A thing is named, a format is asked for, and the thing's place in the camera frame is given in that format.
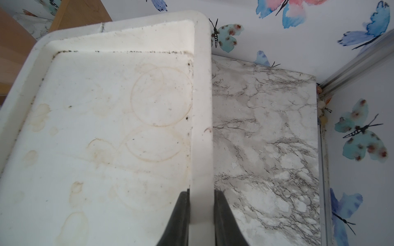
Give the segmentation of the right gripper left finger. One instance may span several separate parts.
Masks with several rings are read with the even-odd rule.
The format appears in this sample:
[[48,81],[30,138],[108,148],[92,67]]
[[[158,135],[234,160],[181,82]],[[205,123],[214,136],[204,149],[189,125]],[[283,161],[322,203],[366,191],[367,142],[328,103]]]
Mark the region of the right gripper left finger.
[[190,190],[182,191],[157,246],[187,246],[190,223]]

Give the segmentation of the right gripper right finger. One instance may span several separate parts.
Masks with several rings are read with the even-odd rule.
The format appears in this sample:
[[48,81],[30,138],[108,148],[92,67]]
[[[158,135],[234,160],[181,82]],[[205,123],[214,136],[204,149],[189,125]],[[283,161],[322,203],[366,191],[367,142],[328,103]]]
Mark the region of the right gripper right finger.
[[231,211],[223,191],[214,191],[216,246],[249,246]]

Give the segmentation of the white plastic drawer unit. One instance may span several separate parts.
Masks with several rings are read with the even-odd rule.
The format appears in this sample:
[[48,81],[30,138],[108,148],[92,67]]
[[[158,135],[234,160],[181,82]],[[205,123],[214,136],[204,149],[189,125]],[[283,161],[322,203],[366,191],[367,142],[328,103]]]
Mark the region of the white plastic drawer unit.
[[181,11],[59,30],[1,107],[1,245],[155,246],[189,192],[215,244],[210,22]]

